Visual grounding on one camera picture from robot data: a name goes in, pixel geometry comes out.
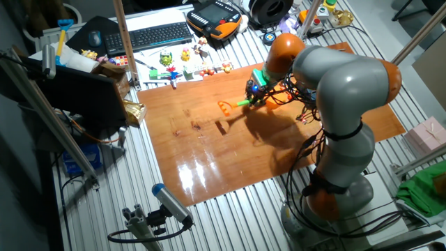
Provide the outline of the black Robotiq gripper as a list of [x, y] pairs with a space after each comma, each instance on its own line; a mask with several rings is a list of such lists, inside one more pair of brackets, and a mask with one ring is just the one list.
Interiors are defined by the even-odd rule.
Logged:
[[266, 82], [264, 80], [250, 79], [245, 87], [245, 99], [249, 101], [249, 106], [253, 107], [255, 104], [263, 106], [265, 102]]

